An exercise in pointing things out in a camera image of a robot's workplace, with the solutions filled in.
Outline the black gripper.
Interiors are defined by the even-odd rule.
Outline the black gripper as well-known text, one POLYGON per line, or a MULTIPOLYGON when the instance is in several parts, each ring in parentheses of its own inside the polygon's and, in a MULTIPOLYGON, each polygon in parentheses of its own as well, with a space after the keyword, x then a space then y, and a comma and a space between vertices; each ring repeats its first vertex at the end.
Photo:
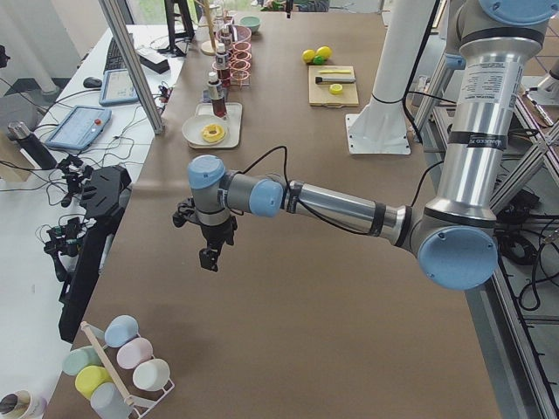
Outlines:
POLYGON ((286 0, 284 3, 284 11, 286 13, 286 17, 290 18, 293 11, 293 0, 286 0))
POLYGON ((200 265, 204 269, 218 271, 217 261, 223 245, 234 245, 234 234, 238 228, 237 219, 229 217, 219 225, 201 224, 200 227, 206 240, 206 248, 199 251, 200 265))

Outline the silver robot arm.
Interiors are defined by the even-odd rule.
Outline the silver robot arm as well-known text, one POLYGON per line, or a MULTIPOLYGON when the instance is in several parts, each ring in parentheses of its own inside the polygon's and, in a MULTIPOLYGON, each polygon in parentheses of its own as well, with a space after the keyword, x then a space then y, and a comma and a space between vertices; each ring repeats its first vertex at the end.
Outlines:
POLYGON ((314 185, 227 169, 214 155, 188 166, 186 218, 206 245, 200 264, 215 271, 232 244, 234 210, 316 217, 357 235, 407 250, 431 281, 453 290, 486 282, 497 268, 493 188, 525 64, 542 48, 555 1, 467 1, 450 23, 447 44, 465 63, 437 193, 421 211, 363 200, 314 185))

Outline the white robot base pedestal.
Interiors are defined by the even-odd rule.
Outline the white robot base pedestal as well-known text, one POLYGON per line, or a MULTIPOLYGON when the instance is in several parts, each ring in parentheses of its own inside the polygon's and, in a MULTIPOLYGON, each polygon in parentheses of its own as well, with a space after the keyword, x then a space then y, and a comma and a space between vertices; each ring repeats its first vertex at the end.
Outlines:
POLYGON ((369 104, 346 116, 352 155, 409 155, 403 103, 425 38, 431 33, 438 2, 395 1, 369 104))

